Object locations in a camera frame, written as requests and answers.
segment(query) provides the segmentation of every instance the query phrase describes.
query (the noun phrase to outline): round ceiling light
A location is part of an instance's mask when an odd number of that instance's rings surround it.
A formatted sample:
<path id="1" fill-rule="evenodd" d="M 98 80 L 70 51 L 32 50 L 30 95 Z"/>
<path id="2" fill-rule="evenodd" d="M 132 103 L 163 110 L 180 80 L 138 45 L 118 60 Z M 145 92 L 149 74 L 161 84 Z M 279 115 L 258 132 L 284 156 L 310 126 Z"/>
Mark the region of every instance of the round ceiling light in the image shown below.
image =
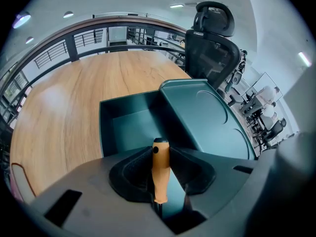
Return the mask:
<path id="1" fill-rule="evenodd" d="M 69 18 L 71 16 L 73 16 L 73 12 L 72 11 L 66 11 L 65 14 L 64 14 L 64 18 Z"/>
<path id="2" fill-rule="evenodd" d="M 30 43 L 32 40 L 34 40 L 33 37 L 28 37 L 28 38 L 26 39 L 26 41 L 25 41 L 25 44 Z"/>
<path id="3" fill-rule="evenodd" d="M 14 20 L 12 27 L 14 29 L 18 28 L 21 25 L 24 25 L 30 18 L 31 15 L 28 12 L 22 12 L 16 15 L 16 19 Z"/>

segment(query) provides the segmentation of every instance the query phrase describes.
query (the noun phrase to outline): ceiling light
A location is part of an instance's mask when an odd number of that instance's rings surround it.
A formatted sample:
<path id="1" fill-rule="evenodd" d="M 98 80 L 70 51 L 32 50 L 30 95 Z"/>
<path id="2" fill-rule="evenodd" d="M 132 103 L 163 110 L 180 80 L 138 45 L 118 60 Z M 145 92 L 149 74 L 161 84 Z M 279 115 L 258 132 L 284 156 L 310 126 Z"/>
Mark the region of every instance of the ceiling light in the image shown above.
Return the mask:
<path id="1" fill-rule="evenodd" d="M 16 19 L 14 20 L 12 27 L 14 29 L 18 28 L 21 25 L 25 24 L 30 18 L 31 15 L 28 12 L 22 12 L 16 15 Z"/>
<path id="2" fill-rule="evenodd" d="M 73 12 L 72 11 L 66 11 L 65 14 L 64 14 L 64 18 L 69 18 L 71 16 L 73 16 Z"/>
<path id="3" fill-rule="evenodd" d="M 25 44 L 30 43 L 32 40 L 34 40 L 34 38 L 33 38 L 33 37 L 28 37 L 28 38 L 26 39 Z"/>
<path id="4" fill-rule="evenodd" d="M 182 4 L 177 4 L 177 5 L 170 6 L 170 8 L 177 8 L 177 7 L 183 7 L 183 5 Z"/>
<path id="5" fill-rule="evenodd" d="M 301 59 L 304 61 L 307 67 L 311 66 L 312 63 L 306 58 L 303 52 L 300 52 L 298 55 L 301 57 Z"/>

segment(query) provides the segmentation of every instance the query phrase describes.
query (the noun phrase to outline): wooden table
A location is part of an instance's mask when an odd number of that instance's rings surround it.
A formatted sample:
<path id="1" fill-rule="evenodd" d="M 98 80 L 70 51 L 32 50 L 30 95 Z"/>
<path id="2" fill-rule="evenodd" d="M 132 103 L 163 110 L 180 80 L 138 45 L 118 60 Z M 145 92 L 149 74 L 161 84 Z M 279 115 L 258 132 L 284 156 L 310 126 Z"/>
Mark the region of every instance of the wooden table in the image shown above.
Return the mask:
<path id="1" fill-rule="evenodd" d="M 96 55 L 65 65 L 34 86 L 19 114 L 10 163 L 38 195 L 75 167 L 101 158 L 99 102 L 190 78 L 155 51 Z"/>

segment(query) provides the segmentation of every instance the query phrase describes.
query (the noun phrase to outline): metal railing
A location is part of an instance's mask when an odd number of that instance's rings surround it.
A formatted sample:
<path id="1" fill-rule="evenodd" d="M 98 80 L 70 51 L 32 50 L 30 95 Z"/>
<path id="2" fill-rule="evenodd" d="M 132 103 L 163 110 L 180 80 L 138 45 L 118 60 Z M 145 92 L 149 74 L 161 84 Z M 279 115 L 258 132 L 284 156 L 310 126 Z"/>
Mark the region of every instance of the metal railing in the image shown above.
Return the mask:
<path id="1" fill-rule="evenodd" d="M 60 44 L 54 46 L 53 48 L 46 51 L 44 54 L 40 55 L 38 58 L 34 60 L 38 69 L 44 66 L 47 62 L 52 61 L 53 59 L 57 58 L 58 56 L 67 53 L 67 47 L 65 42 L 61 42 Z"/>
<path id="2" fill-rule="evenodd" d="M 133 33 L 126 31 L 126 39 L 132 40 L 133 44 L 130 45 L 114 45 L 109 46 L 109 28 L 117 26 L 126 26 L 127 28 L 142 29 L 142 36 L 140 34 L 136 37 Z M 92 49 L 86 52 L 78 53 L 77 48 L 81 46 L 86 46 L 91 43 L 99 43 L 102 41 L 103 29 L 107 29 L 107 44 L 104 47 Z M 32 62 L 36 61 L 38 68 L 44 64 L 50 62 L 54 58 L 58 57 L 63 53 L 69 55 L 68 58 L 52 65 L 50 68 L 45 70 L 43 73 L 35 77 L 30 82 L 27 82 L 23 87 L 19 87 L 19 92 L 6 102 L 8 103 L 5 109 L 5 113 L 9 112 L 12 118 L 6 120 L 7 124 L 10 124 L 18 116 L 18 109 L 21 107 L 21 101 L 26 98 L 26 90 L 29 87 L 48 74 L 56 68 L 68 63 L 79 60 L 82 57 L 91 54 L 98 54 L 101 52 L 115 52 L 129 49 L 144 49 L 144 50 L 162 50 L 166 51 L 176 58 L 177 61 L 184 62 L 184 48 L 177 44 L 172 43 L 166 39 L 155 36 L 155 34 L 146 34 L 145 29 L 151 29 L 154 33 L 155 31 L 167 32 L 170 34 L 176 34 L 181 37 L 185 37 L 186 30 L 178 27 L 176 25 L 160 21 L 153 18 L 138 17 L 138 16 L 110 16 L 104 18 L 94 18 L 86 21 L 82 21 L 71 26 L 68 26 L 47 39 L 43 40 L 37 44 L 30 52 L 28 52 L 15 66 L 10 68 L 11 70 L 1 70 L 0 80 L 2 81 L 2 87 L 0 87 L 0 100 L 5 99 L 4 93 L 10 84 L 15 81 L 17 75 L 22 71 L 22 69 Z M 163 40 L 164 42 L 169 42 L 171 45 L 176 46 L 176 48 L 170 48 L 166 46 L 160 46 L 155 43 L 155 39 Z"/>

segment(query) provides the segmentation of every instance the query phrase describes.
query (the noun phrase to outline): orange handle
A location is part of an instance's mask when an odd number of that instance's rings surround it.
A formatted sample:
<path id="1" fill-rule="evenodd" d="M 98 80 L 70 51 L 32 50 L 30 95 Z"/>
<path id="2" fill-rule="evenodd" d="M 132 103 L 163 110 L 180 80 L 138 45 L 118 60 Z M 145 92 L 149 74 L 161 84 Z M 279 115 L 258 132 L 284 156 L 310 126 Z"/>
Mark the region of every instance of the orange handle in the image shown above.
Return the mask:
<path id="1" fill-rule="evenodd" d="M 169 142 L 154 142 L 152 176 L 155 185 L 155 202 L 168 201 L 167 186 L 170 177 Z"/>

